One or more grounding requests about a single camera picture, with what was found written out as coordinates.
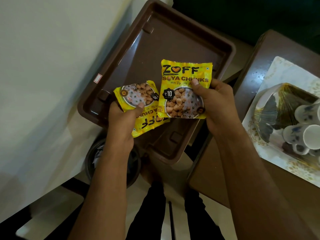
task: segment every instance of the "forearm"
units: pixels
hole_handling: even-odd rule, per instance
[[[126,172],[130,151],[106,142],[68,240],[125,239]]]
[[[238,239],[317,239],[279,192],[244,128],[214,136]]]

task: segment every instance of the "fingernail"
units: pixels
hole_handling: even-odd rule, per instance
[[[196,78],[192,79],[191,82],[192,82],[193,85],[198,85],[199,84],[199,81]]]

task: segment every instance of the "hand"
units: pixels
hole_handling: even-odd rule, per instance
[[[136,118],[143,112],[144,104],[140,103],[135,109],[122,112],[116,102],[112,102],[109,110],[109,128],[106,145],[115,146],[119,150],[131,151],[134,146],[132,130]]]
[[[213,135],[220,131],[226,132],[230,128],[234,130],[236,125],[241,125],[233,90],[228,84],[212,79],[210,89],[204,88],[197,79],[193,79],[191,86],[204,101],[208,129]]]

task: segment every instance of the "foot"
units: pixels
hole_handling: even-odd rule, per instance
[[[150,185],[154,182],[162,182],[161,176],[156,167],[151,163],[148,154],[144,154],[141,158],[141,171],[142,178]]]

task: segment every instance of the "ceramic cup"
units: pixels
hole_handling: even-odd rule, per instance
[[[318,158],[318,162],[320,163],[320,149],[310,150],[309,154]]]
[[[320,125],[289,125],[284,128],[282,136],[287,143],[292,144],[297,154],[306,155],[310,149],[320,149]],[[303,147],[303,151],[298,151],[297,145]]]
[[[299,123],[320,125],[320,103],[299,106],[294,117]]]

